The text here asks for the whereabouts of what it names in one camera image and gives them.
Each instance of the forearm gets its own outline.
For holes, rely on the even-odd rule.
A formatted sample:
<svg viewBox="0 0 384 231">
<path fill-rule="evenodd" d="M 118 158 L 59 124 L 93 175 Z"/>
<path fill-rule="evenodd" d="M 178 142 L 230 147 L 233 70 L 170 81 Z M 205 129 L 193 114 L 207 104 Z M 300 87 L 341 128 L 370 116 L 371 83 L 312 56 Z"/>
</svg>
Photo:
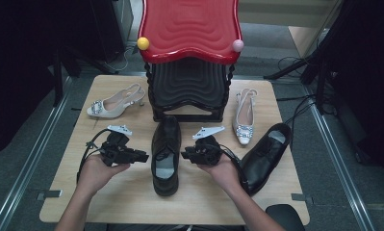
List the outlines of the forearm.
<svg viewBox="0 0 384 231">
<path fill-rule="evenodd" d="M 225 192 L 233 200 L 249 230 L 284 230 L 239 185 L 228 187 Z"/>
<path fill-rule="evenodd" d="M 92 195 L 76 190 L 57 224 L 56 231 L 84 230 Z"/>
</svg>

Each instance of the beige high heel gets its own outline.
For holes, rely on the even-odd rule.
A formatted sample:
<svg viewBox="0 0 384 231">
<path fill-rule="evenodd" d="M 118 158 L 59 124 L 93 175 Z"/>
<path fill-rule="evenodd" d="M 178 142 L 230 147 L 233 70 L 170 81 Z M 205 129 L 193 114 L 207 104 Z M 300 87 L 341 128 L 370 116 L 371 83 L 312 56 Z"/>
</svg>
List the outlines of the beige high heel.
<svg viewBox="0 0 384 231">
<path fill-rule="evenodd" d="M 87 108 L 87 114 L 95 117 L 113 118 L 120 116 L 127 107 L 137 102 L 142 104 L 145 91 L 140 84 L 133 84 L 129 88 L 120 90 L 115 95 L 104 99 L 97 100 Z"/>
<path fill-rule="evenodd" d="M 233 128 L 242 145 L 248 144 L 254 133 L 254 105 L 257 95 L 258 91 L 253 89 L 243 89 L 237 94 L 239 106 L 233 120 Z"/>
</svg>

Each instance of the small ball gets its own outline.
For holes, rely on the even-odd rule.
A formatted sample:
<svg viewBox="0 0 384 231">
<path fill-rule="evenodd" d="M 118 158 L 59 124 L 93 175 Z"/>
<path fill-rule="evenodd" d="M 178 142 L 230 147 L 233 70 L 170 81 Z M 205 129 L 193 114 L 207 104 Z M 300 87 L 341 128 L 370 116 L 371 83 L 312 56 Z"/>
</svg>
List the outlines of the small ball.
<svg viewBox="0 0 384 231">
<path fill-rule="evenodd" d="M 138 38 L 137 46 L 140 50 L 146 50 L 149 47 L 149 40 L 145 37 Z"/>
<path fill-rule="evenodd" d="M 243 51 L 243 41 L 241 39 L 236 39 L 233 42 L 233 49 L 235 52 L 242 52 Z"/>
</svg>

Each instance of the black oxford shoe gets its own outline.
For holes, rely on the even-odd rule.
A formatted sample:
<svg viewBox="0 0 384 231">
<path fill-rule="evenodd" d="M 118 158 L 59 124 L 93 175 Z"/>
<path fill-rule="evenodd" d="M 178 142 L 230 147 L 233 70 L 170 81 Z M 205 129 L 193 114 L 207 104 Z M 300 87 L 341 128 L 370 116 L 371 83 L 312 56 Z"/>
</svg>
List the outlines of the black oxford shoe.
<svg viewBox="0 0 384 231">
<path fill-rule="evenodd" d="M 267 183 L 291 139 L 291 128 L 287 124 L 277 123 L 245 154 L 242 169 L 248 180 L 250 195 L 257 193 Z"/>
<path fill-rule="evenodd" d="M 177 168 L 181 140 L 176 117 L 165 116 L 156 128 L 152 140 L 153 188 L 158 195 L 170 196 L 179 188 Z"/>
</svg>

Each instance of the human hand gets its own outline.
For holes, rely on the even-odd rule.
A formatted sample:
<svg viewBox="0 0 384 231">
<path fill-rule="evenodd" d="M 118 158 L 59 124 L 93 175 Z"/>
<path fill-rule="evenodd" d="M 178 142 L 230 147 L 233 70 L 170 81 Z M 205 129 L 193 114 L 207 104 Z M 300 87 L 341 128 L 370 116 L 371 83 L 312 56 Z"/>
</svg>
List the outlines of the human hand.
<svg viewBox="0 0 384 231">
<path fill-rule="evenodd" d="M 128 169 L 129 166 L 130 164 L 108 167 L 102 161 L 101 155 L 91 155 L 83 165 L 77 190 L 94 196 L 113 176 Z"/>
<path fill-rule="evenodd" d="M 222 154 L 215 166 L 197 165 L 209 173 L 216 183 L 225 191 L 240 186 L 239 173 L 230 158 Z"/>
</svg>

